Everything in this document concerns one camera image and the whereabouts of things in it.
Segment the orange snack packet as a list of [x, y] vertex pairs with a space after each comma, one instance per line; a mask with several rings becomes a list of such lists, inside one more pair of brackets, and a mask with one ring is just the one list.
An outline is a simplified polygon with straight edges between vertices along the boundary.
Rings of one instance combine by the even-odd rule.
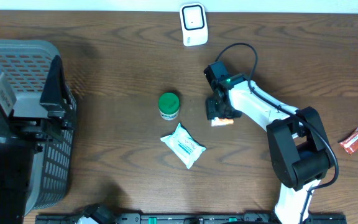
[[211, 120], [211, 127], [227, 126], [227, 125], [232, 125], [232, 124], [234, 124], [233, 119], [215, 117]]

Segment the green lid jar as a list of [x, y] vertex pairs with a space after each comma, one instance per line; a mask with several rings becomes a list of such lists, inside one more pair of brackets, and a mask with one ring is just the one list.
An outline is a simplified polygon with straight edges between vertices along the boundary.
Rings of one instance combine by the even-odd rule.
[[174, 120], [180, 111], [180, 99], [174, 93], [164, 93], [158, 100], [158, 109], [164, 120]]

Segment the white teal wipes pack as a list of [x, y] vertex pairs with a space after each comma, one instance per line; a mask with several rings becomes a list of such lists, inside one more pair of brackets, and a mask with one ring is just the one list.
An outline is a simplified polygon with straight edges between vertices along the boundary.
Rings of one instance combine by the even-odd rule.
[[193, 164], [199, 159], [206, 148], [198, 144], [189, 132], [179, 123], [176, 130], [171, 134], [161, 137], [164, 142], [184, 163], [187, 169], [191, 169]]

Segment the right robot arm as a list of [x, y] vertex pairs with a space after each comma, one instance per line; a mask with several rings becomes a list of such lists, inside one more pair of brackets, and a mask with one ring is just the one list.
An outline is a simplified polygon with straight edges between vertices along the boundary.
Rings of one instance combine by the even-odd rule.
[[273, 171], [281, 182], [273, 222], [306, 223], [315, 190], [337, 180], [339, 166], [319, 113], [286, 105], [261, 90], [250, 76], [230, 74], [221, 61], [204, 70], [214, 92], [206, 100], [207, 119], [248, 116], [267, 134]]

